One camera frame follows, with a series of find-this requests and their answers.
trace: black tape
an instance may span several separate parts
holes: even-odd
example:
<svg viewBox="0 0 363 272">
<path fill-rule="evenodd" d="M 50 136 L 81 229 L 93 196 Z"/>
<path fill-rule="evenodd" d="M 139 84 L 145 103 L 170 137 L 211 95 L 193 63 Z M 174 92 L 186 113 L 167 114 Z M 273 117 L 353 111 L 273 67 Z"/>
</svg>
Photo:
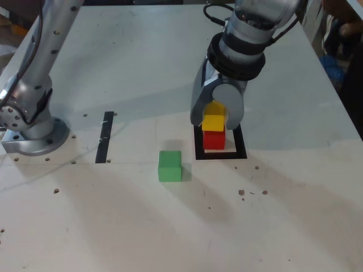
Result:
<svg viewBox="0 0 363 272">
<path fill-rule="evenodd" d="M 103 117 L 101 136 L 99 139 L 95 163 L 106 163 L 109 140 L 111 139 L 111 130 L 114 112 L 105 112 Z"/>
</svg>

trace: red block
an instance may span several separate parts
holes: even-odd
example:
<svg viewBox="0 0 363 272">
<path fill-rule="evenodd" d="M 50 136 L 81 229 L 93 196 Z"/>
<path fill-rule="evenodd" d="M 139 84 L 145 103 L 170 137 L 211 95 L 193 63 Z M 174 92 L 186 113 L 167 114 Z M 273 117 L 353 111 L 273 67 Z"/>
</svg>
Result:
<svg viewBox="0 0 363 272">
<path fill-rule="evenodd" d="M 223 131 L 203 131 L 204 150 L 223 150 L 226 143 L 226 129 Z"/>
</svg>

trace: gray robot arm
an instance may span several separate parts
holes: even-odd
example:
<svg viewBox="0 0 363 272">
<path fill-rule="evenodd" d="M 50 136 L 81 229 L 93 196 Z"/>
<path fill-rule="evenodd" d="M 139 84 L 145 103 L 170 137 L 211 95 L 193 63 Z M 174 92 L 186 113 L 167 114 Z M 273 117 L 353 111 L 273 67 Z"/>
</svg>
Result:
<svg viewBox="0 0 363 272">
<path fill-rule="evenodd" d="M 44 4 L 44 17 L 40 15 L 35 25 L 20 69 L 0 93 L 0 126 L 8 128 L 2 144 L 8 153 L 43 155 L 67 139 L 66 124 L 50 115 L 49 72 L 82 4 L 83 0 L 46 0 Z M 236 1 L 224 31 L 213 37 L 196 77 L 193 125 L 201 124 L 204 108 L 213 99 L 228 110 L 227 129 L 240 124 L 247 81 L 259 74 L 265 63 L 263 50 L 270 45 L 275 30 L 293 16 L 297 4 L 298 0 Z"/>
<path fill-rule="evenodd" d="M 0 126 L 8 128 L 2 144 L 8 153 L 42 155 L 67 139 L 66 124 L 50 115 L 49 72 L 82 4 L 83 0 L 47 0 L 44 4 L 19 71 L 0 93 Z M 32 56 L 40 33 L 39 47 Z"/>
<path fill-rule="evenodd" d="M 243 93 L 265 64 L 264 49 L 272 45 L 276 29 L 293 16 L 299 0 L 237 0 L 223 32 L 208 47 L 195 79 L 191 123 L 199 126 L 212 100 L 228 111 L 226 129 L 235 129 L 244 115 Z"/>
</svg>

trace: cube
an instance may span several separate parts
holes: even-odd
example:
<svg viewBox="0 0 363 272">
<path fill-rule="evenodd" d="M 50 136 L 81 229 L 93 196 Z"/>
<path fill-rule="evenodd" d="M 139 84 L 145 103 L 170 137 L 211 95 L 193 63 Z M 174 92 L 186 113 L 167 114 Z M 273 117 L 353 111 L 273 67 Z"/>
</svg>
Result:
<svg viewBox="0 0 363 272">
<path fill-rule="evenodd" d="M 202 122 L 203 131 L 220 131 L 225 126 L 225 107 L 223 104 L 213 100 L 204 109 Z"/>
<path fill-rule="evenodd" d="M 224 150 L 226 143 L 226 130 L 223 128 L 219 131 L 203 131 L 203 149 L 204 150 Z"/>
<path fill-rule="evenodd" d="M 160 151 L 158 176 L 160 182 L 182 181 L 182 152 Z"/>
</svg>

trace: cable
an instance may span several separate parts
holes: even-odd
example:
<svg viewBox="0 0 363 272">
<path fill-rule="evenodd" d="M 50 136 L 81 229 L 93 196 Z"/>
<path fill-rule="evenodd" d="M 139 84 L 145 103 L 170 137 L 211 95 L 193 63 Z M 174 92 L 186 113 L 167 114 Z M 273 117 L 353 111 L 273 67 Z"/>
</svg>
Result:
<svg viewBox="0 0 363 272">
<path fill-rule="evenodd" d="M 205 15 L 205 16 L 206 16 L 209 20 L 211 20 L 213 23 L 219 24 L 219 25 L 221 25 L 221 26 L 223 26 L 223 27 L 224 27 L 224 25 L 225 25 L 225 21 L 224 21 L 224 20 L 221 20 L 221 19 L 218 19 L 218 18 L 216 18 L 216 17 L 210 16 L 210 15 L 207 13 L 206 9 L 207 9 L 208 7 L 213 7 L 213 6 L 217 6 L 217 7 L 224 7 L 225 9 L 228 9 L 228 10 L 230 10 L 230 11 L 234 11 L 234 9 L 233 9 L 232 7 L 230 7 L 230 6 L 228 6 L 228 5 L 225 5 L 225 4 L 208 4 L 208 5 L 205 5 L 205 6 L 203 7 L 203 13 L 204 13 L 204 15 Z"/>
<path fill-rule="evenodd" d="M 299 20 L 302 19 L 303 15 L 304 15 L 304 10 L 306 9 L 307 7 L 307 4 L 308 4 L 308 0 L 305 0 L 305 3 L 304 5 L 302 6 L 301 8 L 301 17 L 300 18 L 296 18 L 288 27 L 287 29 L 285 29 L 284 31 L 282 31 L 280 34 L 278 34 L 274 39 L 271 39 L 270 40 L 270 43 L 269 43 L 269 46 L 270 45 L 273 45 L 276 41 L 278 41 L 281 37 L 283 37 L 283 35 L 285 35 L 286 33 L 288 33 L 297 23 Z M 228 6 L 228 5 L 225 5 L 225 4 L 208 4 L 208 5 L 205 5 L 203 7 L 203 13 L 204 15 L 209 19 L 211 20 L 213 23 L 216 23 L 216 24 L 219 24 L 221 26 L 224 26 L 225 25 L 225 21 L 224 20 L 221 20 L 219 18 L 216 18 L 216 17 L 213 17 L 213 16 L 210 16 L 208 13 L 207 13 L 207 8 L 208 7 L 213 7 L 213 6 L 217 6 L 217 7 L 224 7 L 226 9 L 229 9 L 230 11 L 234 11 L 234 8 Z"/>
<path fill-rule="evenodd" d="M 281 31 L 280 34 L 278 34 L 275 38 L 272 38 L 270 41 L 270 45 L 273 45 L 276 41 L 278 41 L 281 37 L 283 37 L 283 35 L 285 35 L 286 33 L 288 33 L 296 24 L 298 21 L 302 20 L 303 16 L 304 16 L 304 9 L 306 9 L 308 4 L 308 0 L 305 0 L 305 3 L 303 5 L 303 7 L 301 8 L 301 17 L 296 17 L 296 19 L 287 27 L 287 29 L 285 29 L 284 31 Z"/>
<path fill-rule="evenodd" d="M 14 82 L 12 83 L 12 85 L 10 86 L 6 96 L 4 97 L 4 99 L 0 103 L 0 109 L 2 109 L 5 106 L 5 104 L 9 100 L 10 96 L 12 95 L 15 87 L 18 85 L 19 81 L 21 80 L 21 78 L 23 77 L 25 72 L 28 70 L 30 64 L 32 63 L 32 61 L 33 61 L 33 59 L 35 57 L 35 54 L 36 54 L 36 52 L 38 51 L 38 48 L 39 48 L 42 31 L 43 31 L 42 0 L 39 0 L 39 29 L 38 29 L 38 36 L 37 36 L 37 39 L 36 39 L 36 42 L 35 42 L 34 50 L 33 50 L 32 54 L 31 54 L 28 62 L 23 66 L 23 68 L 21 70 L 19 70 L 17 72 Z"/>
</svg>

